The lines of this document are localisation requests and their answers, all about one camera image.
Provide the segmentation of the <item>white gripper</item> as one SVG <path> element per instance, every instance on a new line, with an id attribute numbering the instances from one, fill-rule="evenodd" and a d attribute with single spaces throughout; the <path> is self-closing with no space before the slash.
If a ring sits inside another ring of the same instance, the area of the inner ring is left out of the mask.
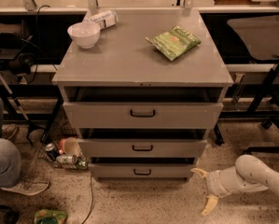
<path id="1" fill-rule="evenodd" d="M 219 198 L 225 198 L 237 193 L 237 173 L 234 168 L 216 170 L 208 173 L 200 168 L 192 168 L 191 172 L 206 180 L 209 191 L 207 202 L 202 210 L 202 215 L 209 215 L 215 208 Z"/>

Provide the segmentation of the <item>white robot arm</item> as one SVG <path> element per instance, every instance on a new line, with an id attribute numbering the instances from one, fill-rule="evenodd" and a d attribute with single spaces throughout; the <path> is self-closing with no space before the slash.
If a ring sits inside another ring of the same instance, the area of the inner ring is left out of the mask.
<path id="1" fill-rule="evenodd" d="M 221 198 L 236 193 L 259 192 L 269 189 L 279 197 L 279 173 L 252 155 L 242 155 L 224 170 L 206 172 L 192 168 L 191 172 L 205 180 L 207 202 L 201 215 L 209 215 Z"/>

